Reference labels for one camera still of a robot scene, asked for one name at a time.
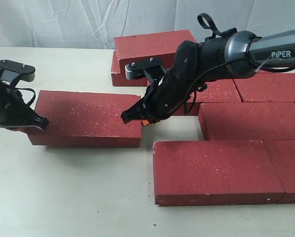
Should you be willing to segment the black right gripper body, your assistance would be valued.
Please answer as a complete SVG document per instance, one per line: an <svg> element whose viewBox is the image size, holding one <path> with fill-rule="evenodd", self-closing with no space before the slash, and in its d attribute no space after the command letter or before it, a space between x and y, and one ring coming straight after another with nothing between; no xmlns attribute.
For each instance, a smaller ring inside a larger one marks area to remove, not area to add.
<svg viewBox="0 0 295 237"><path fill-rule="evenodd" d="M166 120L184 107L188 114L194 102L188 100L194 96L194 73L168 71L160 80L150 84L143 98L121 113L124 124L135 120Z"/></svg>

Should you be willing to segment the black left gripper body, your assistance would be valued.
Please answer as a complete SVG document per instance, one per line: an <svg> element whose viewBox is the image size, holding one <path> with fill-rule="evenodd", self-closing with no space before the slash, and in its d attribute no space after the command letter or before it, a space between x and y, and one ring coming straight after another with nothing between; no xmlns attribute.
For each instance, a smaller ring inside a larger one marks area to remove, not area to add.
<svg viewBox="0 0 295 237"><path fill-rule="evenodd" d="M0 128L37 128L45 130L49 120L31 108L36 92L31 88L12 87L0 81Z"/></svg>

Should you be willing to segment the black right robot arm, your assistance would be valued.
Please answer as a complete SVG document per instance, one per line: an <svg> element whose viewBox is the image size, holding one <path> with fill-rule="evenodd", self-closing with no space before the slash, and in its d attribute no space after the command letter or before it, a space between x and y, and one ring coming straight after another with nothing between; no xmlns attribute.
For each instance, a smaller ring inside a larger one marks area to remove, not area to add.
<svg viewBox="0 0 295 237"><path fill-rule="evenodd" d="M124 123L155 124L178 109L188 114L193 107L188 100L195 101L209 82L248 79L260 70L284 73L295 69L295 29L261 37L236 28L220 31L206 13L197 20L212 34L202 42L180 43L171 67L156 56L125 65L128 80L147 78L149 86L138 102L121 113Z"/></svg>

